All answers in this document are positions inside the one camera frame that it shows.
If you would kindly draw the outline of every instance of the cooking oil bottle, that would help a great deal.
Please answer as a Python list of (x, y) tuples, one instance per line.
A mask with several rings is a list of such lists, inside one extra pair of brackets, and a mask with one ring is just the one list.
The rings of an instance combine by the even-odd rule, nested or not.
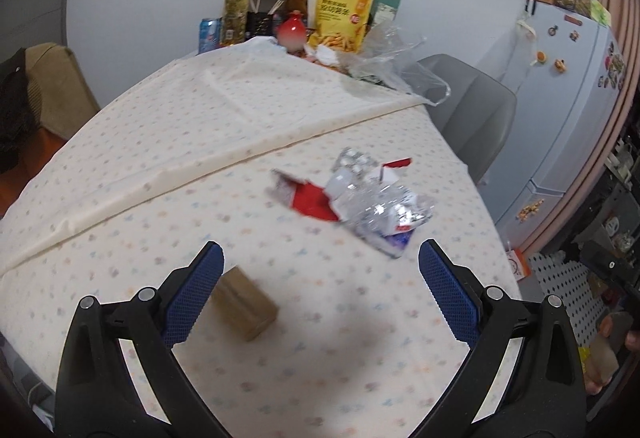
[(222, 19), (220, 44), (231, 46), (244, 42), (246, 14), (249, 11), (249, 0), (225, 0), (225, 15)]

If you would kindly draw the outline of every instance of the tablecloth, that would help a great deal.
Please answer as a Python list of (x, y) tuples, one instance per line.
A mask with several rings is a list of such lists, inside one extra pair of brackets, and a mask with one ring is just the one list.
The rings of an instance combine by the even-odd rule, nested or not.
[[(271, 169), (322, 185), (345, 146), (381, 161), (412, 157), (402, 181), (437, 201), (433, 219), (400, 259), (270, 196)], [(128, 299), (161, 284), (213, 240), (224, 249), (226, 270), (239, 265), (280, 306), (277, 322), (247, 343), (207, 303), (189, 339), (174, 347), (232, 436), (405, 437), (468, 352), (418, 271), (417, 251), (427, 238), (483, 284), (518, 295), (466, 167), (417, 106), (207, 174), (30, 257), (0, 280), (0, 330), (54, 387), (82, 296), (93, 294), (101, 303)], [(145, 407), (162, 418), (130, 344), (124, 353)], [(479, 416), (495, 409), (516, 355), (513, 343)]]
[(420, 103), (267, 44), (174, 61), (87, 123), (0, 224), (0, 275), (249, 156)]

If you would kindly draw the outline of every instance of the white refrigerator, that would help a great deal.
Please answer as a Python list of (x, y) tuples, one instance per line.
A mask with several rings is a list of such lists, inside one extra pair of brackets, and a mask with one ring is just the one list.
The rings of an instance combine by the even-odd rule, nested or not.
[(478, 190), (505, 246), (520, 246), (562, 199), (593, 151), (625, 79), (609, 28), (537, 3), (502, 83), (518, 103), (510, 135)]

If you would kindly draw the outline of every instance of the can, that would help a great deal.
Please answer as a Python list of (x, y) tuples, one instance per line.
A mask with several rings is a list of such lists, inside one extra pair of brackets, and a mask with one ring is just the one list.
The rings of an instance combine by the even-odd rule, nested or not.
[(220, 19), (203, 19), (200, 22), (198, 53), (210, 52), (220, 48)]

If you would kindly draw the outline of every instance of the yellow snack bag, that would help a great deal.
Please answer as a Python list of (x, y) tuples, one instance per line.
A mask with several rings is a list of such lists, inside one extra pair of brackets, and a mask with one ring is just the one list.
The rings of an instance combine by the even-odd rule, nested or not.
[(317, 0), (316, 31), (309, 44), (357, 52), (366, 33), (373, 0)]

